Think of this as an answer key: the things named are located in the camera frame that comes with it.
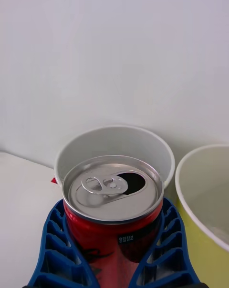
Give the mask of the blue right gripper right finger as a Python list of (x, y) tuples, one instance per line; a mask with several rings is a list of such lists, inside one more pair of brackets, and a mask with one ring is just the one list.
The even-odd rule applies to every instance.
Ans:
[(164, 199), (156, 240), (139, 263), (130, 288), (187, 288), (200, 283), (189, 260), (184, 223)]

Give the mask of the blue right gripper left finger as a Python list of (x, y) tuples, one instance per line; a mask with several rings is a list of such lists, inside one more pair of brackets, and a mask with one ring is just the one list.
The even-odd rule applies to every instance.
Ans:
[(60, 200), (45, 221), (30, 288), (98, 288), (90, 266), (69, 236)]

